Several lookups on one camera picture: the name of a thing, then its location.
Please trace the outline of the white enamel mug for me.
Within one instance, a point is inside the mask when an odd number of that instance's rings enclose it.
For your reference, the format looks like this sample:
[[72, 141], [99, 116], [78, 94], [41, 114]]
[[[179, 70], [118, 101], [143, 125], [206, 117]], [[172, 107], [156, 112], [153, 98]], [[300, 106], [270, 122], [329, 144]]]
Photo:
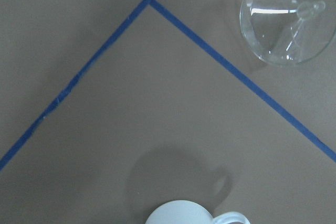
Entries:
[[157, 207], [147, 218], [146, 223], [244, 223], [250, 221], [239, 212], [227, 212], [213, 217], [203, 206], [188, 200], [173, 200]]

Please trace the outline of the clear glass funnel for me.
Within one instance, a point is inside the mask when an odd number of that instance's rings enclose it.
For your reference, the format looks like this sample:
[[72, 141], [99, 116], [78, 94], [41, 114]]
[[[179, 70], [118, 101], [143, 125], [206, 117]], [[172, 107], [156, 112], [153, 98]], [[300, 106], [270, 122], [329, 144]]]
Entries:
[[260, 60], [295, 66], [335, 40], [335, 0], [242, 0], [240, 28]]

